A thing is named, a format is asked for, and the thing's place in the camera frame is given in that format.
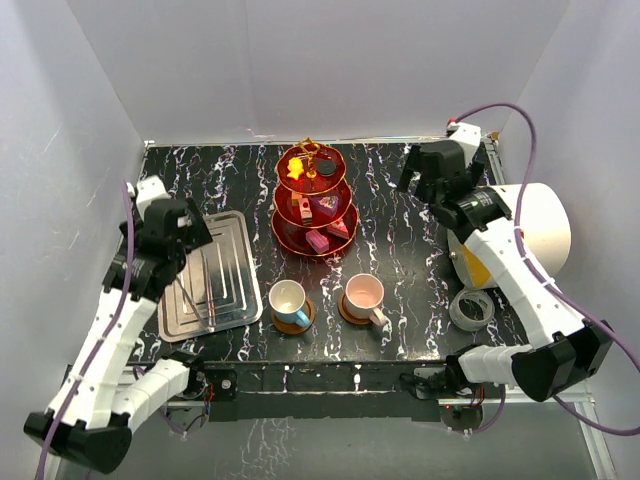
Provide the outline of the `red three-tier dessert stand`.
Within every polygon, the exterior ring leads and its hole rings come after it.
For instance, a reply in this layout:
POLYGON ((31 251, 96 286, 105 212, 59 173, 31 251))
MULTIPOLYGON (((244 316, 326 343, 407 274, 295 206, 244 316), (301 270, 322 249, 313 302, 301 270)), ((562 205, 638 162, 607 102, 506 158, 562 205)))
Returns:
POLYGON ((271 227, 280 245, 305 257, 342 254, 359 213, 340 151, 306 138, 285 151, 275 172, 271 227))

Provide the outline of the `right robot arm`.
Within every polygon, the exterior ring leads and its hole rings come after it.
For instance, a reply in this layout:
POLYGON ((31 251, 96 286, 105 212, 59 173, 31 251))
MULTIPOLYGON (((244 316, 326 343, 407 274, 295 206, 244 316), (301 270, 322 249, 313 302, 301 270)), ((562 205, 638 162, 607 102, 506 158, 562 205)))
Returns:
POLYGON ((450 355, 445 369, 427 378, 434 391, 466 397, 482 383, 517 386, 543 402, 593 376, 612 345, 609 325, 597 325, 550 292, 546 273, 522 236, 512 210, 495 186, 479 185, 477 151, 481 130, 451 121, 445 138, 411 147, 398 182, 406 191, 419 178, 415 195, 462 249, 474 255, 506 296, 524 326, 527 344, 472 345, 450 355))

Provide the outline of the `blue and white teacup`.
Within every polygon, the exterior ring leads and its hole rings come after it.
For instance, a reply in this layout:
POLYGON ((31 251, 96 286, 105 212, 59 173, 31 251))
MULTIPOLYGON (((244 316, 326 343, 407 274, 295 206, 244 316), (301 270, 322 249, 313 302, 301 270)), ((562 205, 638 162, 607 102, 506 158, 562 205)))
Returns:
POLYGON ((306 293, 303 286, 293 280, 275 283, 269 292, 269 305, 276 318, 286 325, 306 329, 311 325, 305 313, 306 293))

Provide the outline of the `red pink cake slice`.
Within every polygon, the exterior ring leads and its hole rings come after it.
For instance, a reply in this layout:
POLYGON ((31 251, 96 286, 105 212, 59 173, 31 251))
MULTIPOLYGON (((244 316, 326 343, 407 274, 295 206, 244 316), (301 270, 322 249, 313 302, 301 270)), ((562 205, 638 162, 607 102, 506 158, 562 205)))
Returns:
POLYGON ((350 237, 349 230, 342 219, 329 224, 326 229, 329 234, 335 237, 342 239, 348 239, 350 237))

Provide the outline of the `orange fish cookie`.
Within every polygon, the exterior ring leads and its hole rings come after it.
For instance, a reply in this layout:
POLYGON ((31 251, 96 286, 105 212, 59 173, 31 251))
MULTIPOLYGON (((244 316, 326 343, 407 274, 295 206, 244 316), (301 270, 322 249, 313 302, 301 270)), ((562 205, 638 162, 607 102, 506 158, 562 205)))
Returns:
POLYGON ((293 157, 287 163, 287 177, 298 181, 305 174, 305 165, 300 157, 293 157))

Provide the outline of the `brown saucer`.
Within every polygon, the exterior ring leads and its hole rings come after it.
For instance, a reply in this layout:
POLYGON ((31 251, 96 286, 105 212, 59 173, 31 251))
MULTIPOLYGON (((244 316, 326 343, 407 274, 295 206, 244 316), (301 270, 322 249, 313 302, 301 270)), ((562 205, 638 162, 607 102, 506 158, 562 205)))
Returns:
POLYGON ((340 315, 345 321, 356 326, 366 326, 366 325, 372 324, 372 322, 368 318, 358 318, 353 316, 346 308, 345 300, 346 300, 346 295, 345 293, 342 293, 338 301, 338 309, 339 309, 340 315))
POLYGON ((316 308, 314 303, 311 301, 309 297, 305 298, 305 304, 302 309, 303 313, 309 318, 309 325, 306 327, 302 327, 296 323, 286 323, 280 320, 275 311, 271 311, 271 321, 274 327, 279 330, 283 334, 287 335, 299 335, 306 332, 314 323, 316 317, 316 308))

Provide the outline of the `black round cookie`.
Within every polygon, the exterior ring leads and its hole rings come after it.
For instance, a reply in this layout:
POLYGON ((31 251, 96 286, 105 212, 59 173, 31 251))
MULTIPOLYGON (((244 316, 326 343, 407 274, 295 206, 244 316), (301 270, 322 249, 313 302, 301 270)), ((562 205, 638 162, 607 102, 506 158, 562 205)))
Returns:
POLYGON ((323 177, 331 177, 337 170, 336 164, 331 160, 322 160, 318 162, 317 172, 323 177))

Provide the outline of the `pink cake slice front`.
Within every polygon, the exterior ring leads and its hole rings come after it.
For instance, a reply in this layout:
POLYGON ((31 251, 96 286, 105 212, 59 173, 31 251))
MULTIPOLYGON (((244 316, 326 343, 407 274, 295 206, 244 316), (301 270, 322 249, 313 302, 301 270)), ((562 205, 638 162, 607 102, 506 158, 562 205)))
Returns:
POLYGON ((318 229, 309 230, 305 234, 305 238, 315 253, 321 255, 329 250, 328 238, 321 234, 318 229))

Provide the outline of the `magenta cake slice back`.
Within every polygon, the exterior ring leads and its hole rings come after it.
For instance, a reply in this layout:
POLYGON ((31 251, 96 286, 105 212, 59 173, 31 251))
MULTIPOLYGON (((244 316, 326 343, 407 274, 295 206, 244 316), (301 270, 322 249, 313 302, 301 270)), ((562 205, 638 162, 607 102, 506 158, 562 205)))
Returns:
POLYGON ((336 195, 318 196, 312 198, 314 206, 324 215, 334 217, 339 208, 340 199, 336 195))

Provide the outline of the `brown saucer front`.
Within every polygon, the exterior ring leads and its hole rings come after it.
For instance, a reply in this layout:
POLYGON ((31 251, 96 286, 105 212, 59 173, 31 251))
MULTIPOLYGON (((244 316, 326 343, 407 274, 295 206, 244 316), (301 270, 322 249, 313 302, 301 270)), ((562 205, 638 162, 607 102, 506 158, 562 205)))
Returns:
POLYGON ((305 298, 305 304, 302 309, 303 313, 309 318, 309 325, 306 327, 302 327, 296 323, 286 323, 280 320, 275 311, 271 311, 271 321, 274 327, 279 330, 283 334, 287 335, 299 335, 306 332, 314 323, 316 317, 316 308, 314 303, 311 301, 309 297, 305 298))

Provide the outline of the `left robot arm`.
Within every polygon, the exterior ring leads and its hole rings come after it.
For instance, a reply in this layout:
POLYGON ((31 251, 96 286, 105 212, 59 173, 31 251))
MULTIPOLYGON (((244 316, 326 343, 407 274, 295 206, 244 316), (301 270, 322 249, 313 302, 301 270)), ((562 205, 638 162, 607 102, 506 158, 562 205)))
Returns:
POLYGON ((113 472, 142 423, 172 397, 194 399, 206 387, 196 355, 178 352, 126 389, 118 388, 166 288, 188 255, 212 241, 195 202, 172 197, 156 176, 124 184, 123 198, 123 242, 103 279, 87 338, 47 408, 30 413, 24 423, 24 433, 41 447, 37 478, 43 478, 49 454, 102 474, 113 472))

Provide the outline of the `pink and white teacup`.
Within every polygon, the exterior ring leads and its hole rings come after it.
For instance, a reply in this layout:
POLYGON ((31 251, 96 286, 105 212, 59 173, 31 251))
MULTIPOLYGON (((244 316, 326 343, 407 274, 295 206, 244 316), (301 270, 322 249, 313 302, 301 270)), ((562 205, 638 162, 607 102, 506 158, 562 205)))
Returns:
POLYGON ((371 274, 357 274, 346 284, 343 305, 351 317, 384 327, 389 322, 382 312, 384 294, 384 286, 378 278, 371 274))

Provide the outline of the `yellow cake slice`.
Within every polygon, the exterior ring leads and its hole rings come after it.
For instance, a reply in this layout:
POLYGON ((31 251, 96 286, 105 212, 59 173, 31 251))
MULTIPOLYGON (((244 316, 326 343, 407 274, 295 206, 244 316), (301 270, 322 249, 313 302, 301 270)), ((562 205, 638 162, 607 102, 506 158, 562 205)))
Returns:
POLYGON ((292 196, 291 196, 291 205, 292 205, 294 208, 298 208, 298 207, 299 207, 299 205, 300 205, 300 201, 301 201, 302 199, 303 199, 303 197, 302 197, 302 196, 300 196, 300 195, 292 195, 292 196))

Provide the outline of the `brown chocolate cake slice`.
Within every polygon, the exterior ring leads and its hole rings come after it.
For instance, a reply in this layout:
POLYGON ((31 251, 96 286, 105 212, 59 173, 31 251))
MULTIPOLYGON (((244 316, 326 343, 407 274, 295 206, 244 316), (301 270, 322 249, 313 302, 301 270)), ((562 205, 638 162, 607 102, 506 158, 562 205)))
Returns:
POLYGON ((306 197, 301 197, 298 200, 298 209, 302 224, 304 226, 310 226, 313 222, 313 214, 311 211, 310 202, 306 197))

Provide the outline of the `stainless steel tray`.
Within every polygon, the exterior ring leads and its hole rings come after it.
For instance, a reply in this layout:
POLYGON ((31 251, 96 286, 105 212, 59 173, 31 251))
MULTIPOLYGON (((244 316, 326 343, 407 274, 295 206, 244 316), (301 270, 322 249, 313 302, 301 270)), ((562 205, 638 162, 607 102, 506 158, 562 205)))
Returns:
POLYGON ((161 338, 170 343, 244 327, 263 312, 244 215, 208 215, 212 242, 187 256, 158 308, 161 338))

